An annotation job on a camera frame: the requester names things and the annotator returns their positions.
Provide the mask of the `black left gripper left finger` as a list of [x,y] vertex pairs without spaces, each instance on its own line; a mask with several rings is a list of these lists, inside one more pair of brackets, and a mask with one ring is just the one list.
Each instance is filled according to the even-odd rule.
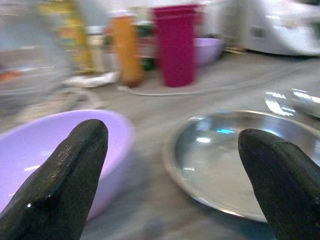
[[80,239],[107,151],[107,126],[99,119],[79,123],[3,209],[1,239]]

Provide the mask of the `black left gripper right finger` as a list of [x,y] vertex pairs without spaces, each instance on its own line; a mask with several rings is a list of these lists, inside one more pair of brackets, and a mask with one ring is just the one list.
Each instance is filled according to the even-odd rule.
[[297,145],[264,130],[238,135],[254,196],[278,240],[320,238],[320,167]]

